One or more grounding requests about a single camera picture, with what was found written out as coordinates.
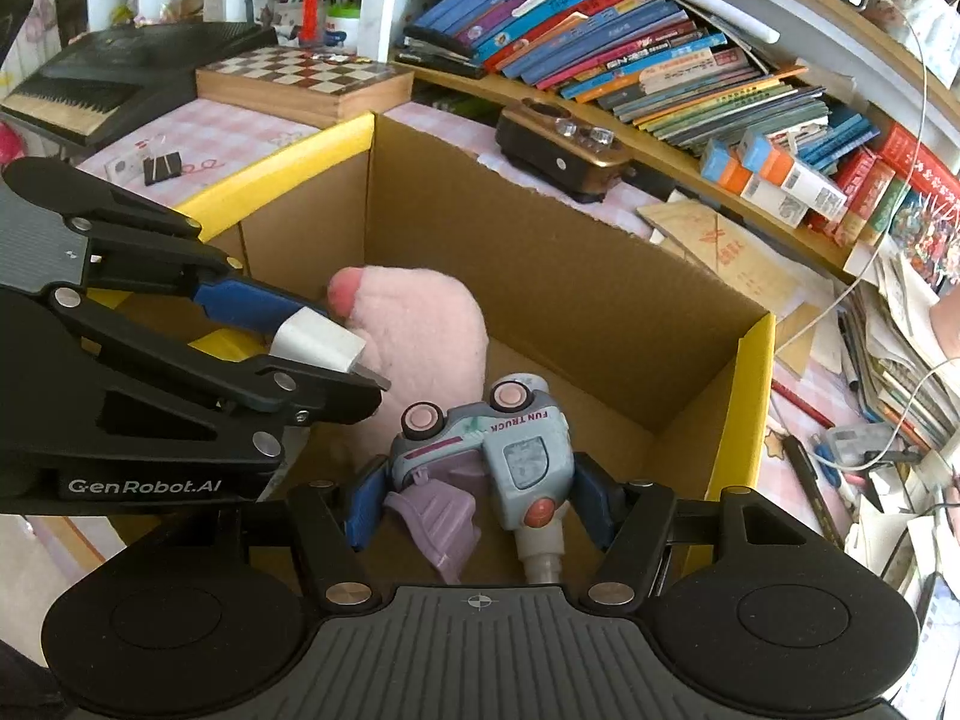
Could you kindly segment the wooden chess board box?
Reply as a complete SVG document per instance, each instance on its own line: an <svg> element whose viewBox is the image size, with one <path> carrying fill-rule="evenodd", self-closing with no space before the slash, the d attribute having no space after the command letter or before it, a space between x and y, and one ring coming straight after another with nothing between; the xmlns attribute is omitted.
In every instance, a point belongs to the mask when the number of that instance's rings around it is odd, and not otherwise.
<svg viewBox="0 0 960 720"><path fill-rule="evenodd" d="M195 71L197 96L327 128L408 103L413 71L348 54L268 46Z"/></svg>

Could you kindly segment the black Yamaha keyboard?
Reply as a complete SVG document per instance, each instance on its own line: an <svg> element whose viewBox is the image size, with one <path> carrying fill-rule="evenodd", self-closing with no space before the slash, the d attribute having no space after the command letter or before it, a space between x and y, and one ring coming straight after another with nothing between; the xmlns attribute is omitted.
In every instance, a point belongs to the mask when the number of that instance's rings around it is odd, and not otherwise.
<svg viewBox="0 0 960 720"><path fill-rule="evenodd" d="M197 98L195 71L273 46L256 23L166 23L88 32L2 101L2 119L91 153Z"/></svg>

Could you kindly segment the small white red box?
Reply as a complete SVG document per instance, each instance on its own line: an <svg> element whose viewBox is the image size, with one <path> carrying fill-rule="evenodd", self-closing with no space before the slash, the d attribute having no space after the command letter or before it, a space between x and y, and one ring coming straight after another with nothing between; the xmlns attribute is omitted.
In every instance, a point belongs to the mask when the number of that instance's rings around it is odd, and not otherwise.
<svg viewBox="0 0 960 720"><path fill-rule="evenodd" d="M140 153L127 153L117 156L104 165L106 177L113 184L130 185L143 181L145 156Z"/></svg>

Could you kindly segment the white green lidded jar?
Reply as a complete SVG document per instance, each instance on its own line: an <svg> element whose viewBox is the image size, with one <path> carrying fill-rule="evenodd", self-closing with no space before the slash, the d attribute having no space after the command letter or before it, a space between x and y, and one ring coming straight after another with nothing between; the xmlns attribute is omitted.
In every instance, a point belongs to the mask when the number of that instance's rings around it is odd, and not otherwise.
<svg viewBox="0 0 960 720"><path fill-rule="evenodd" d="M324 44L342 52L355 52L359 37L359 6L330 4L325 10Z"/></svg>

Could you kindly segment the red tassel ornament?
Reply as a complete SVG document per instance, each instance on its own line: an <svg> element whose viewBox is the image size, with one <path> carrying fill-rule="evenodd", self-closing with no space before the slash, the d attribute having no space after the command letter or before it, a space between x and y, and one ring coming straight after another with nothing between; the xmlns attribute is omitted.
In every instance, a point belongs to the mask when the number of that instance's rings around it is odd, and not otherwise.
<svg viewBox="0 0 960 720"><path fill-rule="evenodd" d="M301 29L299 43L302 46L315 46L319 41L320 0L301 0Z"/></svg>

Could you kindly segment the black binder clip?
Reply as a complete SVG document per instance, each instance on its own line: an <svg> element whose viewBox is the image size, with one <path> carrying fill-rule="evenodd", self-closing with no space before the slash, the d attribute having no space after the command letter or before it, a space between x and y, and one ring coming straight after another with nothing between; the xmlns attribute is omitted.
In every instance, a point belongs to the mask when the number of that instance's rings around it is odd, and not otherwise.
<svg viewBox="0 0 960 720"><path fill-rule="evenodd" d="M171 151L161 156L149 156L142 163L143 182L146 187L172 181L184 174L184 163L179 151Z"/></svg>

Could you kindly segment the pink checkered tablecloth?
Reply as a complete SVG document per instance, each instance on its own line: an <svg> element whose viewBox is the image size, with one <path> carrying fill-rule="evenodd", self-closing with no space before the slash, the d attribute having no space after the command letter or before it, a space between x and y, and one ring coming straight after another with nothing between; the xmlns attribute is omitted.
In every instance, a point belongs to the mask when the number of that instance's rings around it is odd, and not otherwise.
<svg viewBox="0 0 960 720"><path fill-rule="evenodd" d="M528 176L525 172L519 171L509 164L494 141L493 128L488 125L462 119L462 117L449 114L449 112L416 103L402 104L402 106L384 112L384 114L374 115L393 115L412 127L420 128L423 132L443 138L446 142L473 154L483 166L493 169L494 172L498 172L512 182L516 182L517 185L543 193L567 205L576 206L576 208L594 216L597 220L605 221L612 226L621 227L631 234L636 234L645 241L651 242L652 245L664 249L665 252L677 255L684 262L699 266L704 271L708 271L709 275L719 278L714 271L708 270L706 266L693 260L692 257L654 241L651 227L647 226L646 221L641 218L641 210L651 205L651 197L639 188L633 187L633 185L615 185L608 192L607 199L594 203L594 205L579 205L579 203L567 199L563 193L558 192L550 185L544 184L535 177ZM93 176L107 179L104 165L117 158L117 156L122 156L122 154L140 153L145 158L149 158L149 156L161 156L161 154L171 153L171 151L179 151L184 163L184 174L181 177L151 187L146 187L143 181L121 185L121 187L132 190L132 192L145 192L145 195L153 202L182 211L182 204L194 193L223 181L226 177L233 176L235 172L242 171L251 164L265 160L268 156L278 153L287 146L299 142L299 140L304 140L304 138L312 137L319 132L322 132L322 130L309 127L309 125L284 121L278 117L272 117L272 115L259 114L236 106L213 103L213 101L207 101L206 99L197 99L197 101L192 101L192 103L163 115L157 121L151 122L151 124L145 125L122 138L120 142L94 154L85 161L85 169ZM223 239L206 240L223 249L224 252L238 257L228 249L228 244ZM327 283L317 296L306 296L306 298L322 298ZM509 372L517 372L509 371L505 374L491 372L490 346L488 347L488 372L490 372L491 377L501 377L509 374Z"/></svg>

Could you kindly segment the pink plush pig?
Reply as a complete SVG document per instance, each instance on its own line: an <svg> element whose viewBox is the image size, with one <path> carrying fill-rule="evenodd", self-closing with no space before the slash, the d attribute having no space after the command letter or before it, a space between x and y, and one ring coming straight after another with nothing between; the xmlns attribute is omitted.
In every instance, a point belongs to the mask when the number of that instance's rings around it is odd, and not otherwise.
<svg viewBox="0 0 960 720"><path fill-rule="evenodd" d="M334 460L358 470L385 454L417 401L448 411L482 398L487 327L460 281L426 268L347 266L329 281L327 301L366 341L361 366L391 383L373 416L332 434Z"/></svg>

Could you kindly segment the gold tape roll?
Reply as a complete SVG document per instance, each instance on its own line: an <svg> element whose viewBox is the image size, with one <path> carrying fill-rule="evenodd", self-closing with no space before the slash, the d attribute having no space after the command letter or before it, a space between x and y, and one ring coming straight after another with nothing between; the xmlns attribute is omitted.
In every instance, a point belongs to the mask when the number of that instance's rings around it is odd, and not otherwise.
<svg viewBox="0 0 960 720"><path fill-rule="evenodd" d="M242 362L267 353L267 348L257 335L236 328L218 328L191 341L189 346L226 362Z"/></svg>

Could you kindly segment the orange white medicine box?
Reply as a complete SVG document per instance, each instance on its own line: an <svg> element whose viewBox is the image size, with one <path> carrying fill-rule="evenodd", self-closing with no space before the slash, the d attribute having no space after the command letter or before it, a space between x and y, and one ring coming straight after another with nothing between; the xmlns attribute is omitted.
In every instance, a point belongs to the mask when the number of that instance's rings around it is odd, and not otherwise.
<svg viewBox="0 0 960 720"><path fill-rule="evenodd" d="M745 169L781 188L791 199L816 211L825 220L841 220L846 195L830 179L794 158L787 149L779 148L770 138L747 130L737 146L737 154Z"/></svg>

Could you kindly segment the yellow cardboard box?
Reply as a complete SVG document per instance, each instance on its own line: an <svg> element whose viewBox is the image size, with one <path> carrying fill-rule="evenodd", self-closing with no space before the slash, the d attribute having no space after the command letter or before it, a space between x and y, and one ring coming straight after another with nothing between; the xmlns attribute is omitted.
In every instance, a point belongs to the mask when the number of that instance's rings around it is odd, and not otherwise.
<svg viewBox="0 0 960 720"><path fill-rule="evenodd" d="M775 321L699 266L393 115L304 138L182 204L252 275L317 296L345 265L431 268L482 307L490 371L535 371L615 478L692 499L760 472Z"/></svg>

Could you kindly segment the black brown device case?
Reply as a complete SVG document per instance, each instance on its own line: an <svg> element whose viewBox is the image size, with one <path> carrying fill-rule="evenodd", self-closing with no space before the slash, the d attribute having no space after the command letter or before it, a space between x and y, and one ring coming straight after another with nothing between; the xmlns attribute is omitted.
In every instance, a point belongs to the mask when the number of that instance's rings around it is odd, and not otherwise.
<svg viewBox="0 0 960 720"><path fill-rule="evenodd" d="M524 98L500 110L494 141L514 167L592 205L631 172L631 154L612 130L564 107Z"/></svg>

